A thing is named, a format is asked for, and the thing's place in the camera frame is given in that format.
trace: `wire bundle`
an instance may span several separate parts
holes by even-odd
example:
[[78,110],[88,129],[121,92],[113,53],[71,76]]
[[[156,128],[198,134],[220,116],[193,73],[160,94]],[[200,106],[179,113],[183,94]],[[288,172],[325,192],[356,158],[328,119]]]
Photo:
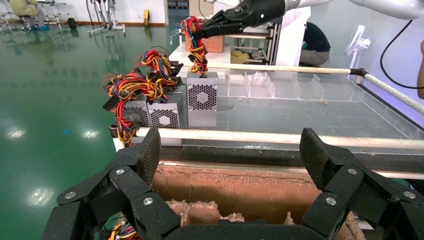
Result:
[[181,22],[181,30],[190,39],[190,46],[188,51],[190,52],[190,60],[194,63],[191,67],[191,71],[196,74],[200,74],[201,78],[206,78],[206,71],[208,70],[208,60],[206,60],[206,54],[208,51],[205,45],[202,43],[202,39],[195,40],[193,33],[200,30],[200,20],[195,17],[189,17]]
[[176,75],[182,65],[174,67],[168,55],[162,56],[158,51],[151,49],[140,57],[140,66],[147,66],[148,76],[144,75],[137,67],[125,75],[107,74],[102,82],[102,87],[108,96],[117,98],[115,112],[117,121],[118,138],[121,142],[131,145],[131,139],[136,134],[135,123],[124,118],[124,106],[128,101],[134,101],[139,94],[146,96],[152,103],[160,98],[161,103],[166,103],[166,92],[172,92],[178,84]]
[[131,224],[118,224],[113,228],[112,234],[108,240],[118,240],[118,239],[128,239],[128,240],[142,240],[138,235],[136,230]]

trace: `power supply fan grille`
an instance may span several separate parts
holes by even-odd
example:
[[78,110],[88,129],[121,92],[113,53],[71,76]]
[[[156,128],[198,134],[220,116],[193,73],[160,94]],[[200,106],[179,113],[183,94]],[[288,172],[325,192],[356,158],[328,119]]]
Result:
[[146,110],[143,110],[141,107],[124,107],[123,108],[123,117],[128,121],[136,120],[137,124],[140,127],[150,127],[149,116]]
[[154,109],[150,114],[151,125],[154,128],[178,129],[178,113],[170,109]]
[[188,105],[193,110],[212,110],[217,105],[217,89],[213,85],[193,85],[188,90]]

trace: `white fan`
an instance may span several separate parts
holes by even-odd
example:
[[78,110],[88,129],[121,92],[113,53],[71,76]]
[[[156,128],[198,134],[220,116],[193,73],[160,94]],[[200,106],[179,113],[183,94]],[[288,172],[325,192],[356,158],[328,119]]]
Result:
[[344,55],[350,56],[352,55],[352,60],[350,61],[349,68],[354,67],[355,59],[358,57],[356,61],[356,67],[358,67],[359,58],[361,57],[361,49],[367,49],[371,41],[367,39],[363,39],[362,34],[364,33],[365,27],[363,25],[359,25],[357,30],[352,33],[349,41],[347,42],[346,48],[344,49]]

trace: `black wire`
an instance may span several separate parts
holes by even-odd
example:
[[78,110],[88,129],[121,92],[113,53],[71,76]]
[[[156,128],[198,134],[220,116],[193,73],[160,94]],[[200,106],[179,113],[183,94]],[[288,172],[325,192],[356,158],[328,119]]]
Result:
[[381,54],[381,57],[380,57],[380,67],[381,67],[381,70],[383,71],[383,73],[384,73],[384,75],[390,80],[390,81],[392,81],[394,84],[396,84],[396,85],[398,85],[398,86],[401,86],[402,88],[406,88],[406,89],[424,89],[424,86],[421,86],[421,87],[416,87],[416,86],[407,86],[407,85],[403,85],[403,84],[401,84],[401,83],[399,83],[399,82],[397,82],[397,81],[395,81],[393,78],[391,78],[390,76],[389,76],[389,74],[386,72],[386,70],[385,70],[385,68],[384,68],[384,66],[383,66],[383,58],[384,58],[384,55],[385,55],[385,53],[386,53],[386,51],[387,51],[387,49],[389,49],[389,47],[390,47],[390,45],[392,45],[392,43],[405,31],[405,29],[407,29],[408,27],[409,27],[409,25],[412,23],[412,21],[413,20],[410,20],[403,28],[402,28],[402,30],[400,30],[400,32],[388,43],[388,45],[385,47],[385,49],[383,50],[383,53]]
[[205,15],[203,15],[202,10],[200,10],[200,1],[201,1],[201,0],[199,0],[199,2],[198,2],[199,12],[200,12],[201,16],[202,16],[202,17],[206,20]]
[[165,50],[166,55],[168,57],[170,56],[170,53],[168,52],[168,50],[166,48],[164,48],[163,46],[152,46],[150,49],[153,49],[153,48],[161,48],[161,49]]

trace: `white pipe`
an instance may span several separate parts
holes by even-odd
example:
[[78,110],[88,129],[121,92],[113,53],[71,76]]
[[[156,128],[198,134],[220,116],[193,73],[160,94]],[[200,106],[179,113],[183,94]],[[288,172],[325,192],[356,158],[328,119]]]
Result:
[[[149,131],[149,127],[140,127],[136,135],[143,137]],[[215,140],[215,141],[238,141],[256,143],[296,144],[301,142],[300,134],[262,133],[243,131],[216,131],[198,129],[159,128],[162,138]],[[329,145],[343,147],[364,148],[390,148],[390,149],[417,149],[424,150],[424,140],[391,139],[374,137],[348,137],[348,136],[319,136],[323,142]]]
[[[225,63],[208,63],[207,66],[211,69],[236,69],[236,70],[256,70],[256,71],[281,71],[281,72],[299,72],[313,74],[342,74],[350,75],[350,69],[344,68],[321,68],[321,67],[300,67],[300,66],[273,66],[273,65],[248,65],[248,64],[225,64]],[[411,108],[417,110],[424,115],[424,105],[413,100],[409,96],[403,94],[399,90],[391,87],[387,83],[381,81],[375,76],[367,73],[365,79],[374,83],[384,91],[401,100]]]
[[401,100],[411,108],[417,110],[419,113],[424,114],[424,105],[421,103],[415,101],[414,99],[410,98],[409,96],[405,95],[401,91],[395,89],[394,87],[388,85],[387,83],[381,81],[380,79],[376,78],[375,76],[367,73],[365,74],[364,78],[366,80],[369,80],[373,84],[377,85],[384,91],[388,92],[389,94],[393,95],[397,99]]
[[208,62],[207,67],[210,69],[281,71],[281,72],[299,72],[299,73],[312,73],[312,74],[342,74],[342,75],[351,74],[350,69],[325,68],[325,67],[225,64],[225,63],[216,63],[216,62]]

